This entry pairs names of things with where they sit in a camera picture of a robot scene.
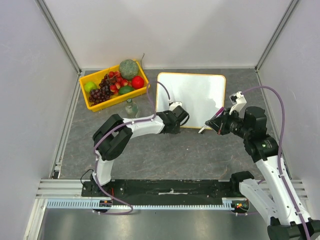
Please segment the pink marker cap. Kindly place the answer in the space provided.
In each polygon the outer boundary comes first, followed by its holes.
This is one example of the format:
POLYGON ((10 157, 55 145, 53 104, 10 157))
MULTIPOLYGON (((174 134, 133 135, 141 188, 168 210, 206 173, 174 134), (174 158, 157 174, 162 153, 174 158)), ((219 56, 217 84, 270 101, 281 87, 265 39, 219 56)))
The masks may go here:
POLYGON ((224 110, 225 110, 225 108, 224 108, 224 107, 221 107, 221 108, 217 111, 217 113, 215 114, 215 117, 216 117, 216 118, 219 117, 219 116, 224 112, 224 110))

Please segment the white whiteboard orange frame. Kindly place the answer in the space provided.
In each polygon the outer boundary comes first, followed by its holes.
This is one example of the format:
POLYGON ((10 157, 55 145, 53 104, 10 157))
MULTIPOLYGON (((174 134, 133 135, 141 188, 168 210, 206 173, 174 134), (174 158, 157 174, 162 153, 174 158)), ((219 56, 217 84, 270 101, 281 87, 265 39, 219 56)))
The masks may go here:
POLYGON ((189 113, 184 128, 201 129, 225 103, 226 78, 219 74, 161 72, 157 76, 155 109, 169 109, 168 95, 172 101, 182 103, 189 113))

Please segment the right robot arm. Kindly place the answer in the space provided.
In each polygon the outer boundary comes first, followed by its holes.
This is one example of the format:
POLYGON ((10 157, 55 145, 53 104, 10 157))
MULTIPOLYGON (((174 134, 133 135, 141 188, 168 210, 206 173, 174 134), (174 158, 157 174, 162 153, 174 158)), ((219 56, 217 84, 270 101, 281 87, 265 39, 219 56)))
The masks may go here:
POLYGON ((301 203, 278 155, 276 140, 267 134, 265 110, 257 106, 237 111, 221 108, 205 122, 218 135, 232 133, 242 138, 245 151, 252 158, 268 185, 269 194, 248 171, 233 173, 229 191, 235 197, 245 196, 267 224, 271 240, 315 240, 320 236, 320 222, 314 220, 301 203))

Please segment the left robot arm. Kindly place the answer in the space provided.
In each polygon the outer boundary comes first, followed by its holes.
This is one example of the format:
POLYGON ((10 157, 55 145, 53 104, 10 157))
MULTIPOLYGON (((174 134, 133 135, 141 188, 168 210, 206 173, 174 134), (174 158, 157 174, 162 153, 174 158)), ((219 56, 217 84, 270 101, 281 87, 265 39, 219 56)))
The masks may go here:
POLYGON ((109 193, 114 160, 122 154, 131 139, 151 134, 178 134, 189 117, 180 105, 141 118, 122 118, 113 114, 92 137, 96 161, 92 191, 99 197, 109 193))

